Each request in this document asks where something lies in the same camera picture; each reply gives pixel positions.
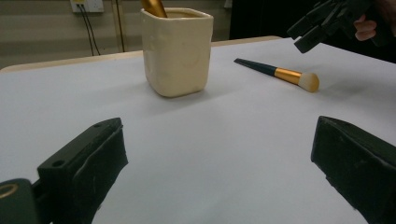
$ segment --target ceramic cup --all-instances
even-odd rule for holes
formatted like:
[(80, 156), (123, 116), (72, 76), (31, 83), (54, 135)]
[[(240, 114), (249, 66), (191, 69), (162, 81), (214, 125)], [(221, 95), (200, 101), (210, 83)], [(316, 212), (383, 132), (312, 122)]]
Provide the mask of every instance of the ceramic cup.
[(145, 73), (165, 97), (205, 88), (209, 71), (213, 17), (189, 8), (166, 8), (168, 18), (141, 10)]

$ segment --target gold ferrule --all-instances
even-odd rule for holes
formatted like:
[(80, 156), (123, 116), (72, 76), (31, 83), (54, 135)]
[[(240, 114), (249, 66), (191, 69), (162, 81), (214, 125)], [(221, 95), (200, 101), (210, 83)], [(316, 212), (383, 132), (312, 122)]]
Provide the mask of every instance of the gold ferrule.
[(278, 77), (280, 79), (283, 79), (285, 81), (291, 82), (293, 84), (298, 85), (298, 82), (300, 80), (301, 73), (291, 71), (288, 69), (283, 69), (283, 68), (277, 68), (275, 70), (275, 77)]
[(150, 14), (156, 17), (167, 18), (161, 0), (140, 0), (140, 1), (142, 3), (143, 8)]

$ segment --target white paper surface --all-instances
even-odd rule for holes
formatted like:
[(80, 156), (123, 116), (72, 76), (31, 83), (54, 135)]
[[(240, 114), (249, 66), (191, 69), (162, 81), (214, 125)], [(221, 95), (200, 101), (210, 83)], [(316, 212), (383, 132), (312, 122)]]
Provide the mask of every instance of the white paper surface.
[[(310, 161), (318, 116), (396, 145), (396, 65), (291, 39), (212, 49), (204, 91), (166, 99), (143, 58), (0, 76), (0, 182), (120, 117), (128, 164), (94, 223), (366, 223)], [(317, 93), (240, 64), (315, 72)]]

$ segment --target wall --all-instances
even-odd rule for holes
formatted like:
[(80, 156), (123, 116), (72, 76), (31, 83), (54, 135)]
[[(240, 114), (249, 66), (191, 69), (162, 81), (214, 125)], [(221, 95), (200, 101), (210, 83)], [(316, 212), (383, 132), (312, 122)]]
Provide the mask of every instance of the wall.
[[(228, 39), (231, 11), (224, 0), (163, 0), (165, 7), (190, 7), (214, 16), (213, 41)], [(120, 47), (119, 3), (124, 33)], [(139, 0), (104, 0), (104, 13), (90, 14), (101, 54), (141, 49)], [(0, 1), (0, 69), (13, 64), (37, 63), (91, 56), (83, 18), (71, 10), (69, 0)]]

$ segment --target electrical outlet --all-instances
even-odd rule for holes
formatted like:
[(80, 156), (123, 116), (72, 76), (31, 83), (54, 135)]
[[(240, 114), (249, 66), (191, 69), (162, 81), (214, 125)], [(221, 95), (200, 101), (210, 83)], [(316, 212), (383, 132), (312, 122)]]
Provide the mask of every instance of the electrical outlet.
[(86, 12), (104, 12), (103, 0), (70, 0), (73, 12), (81, 13), (78, 5), (84, 6)]

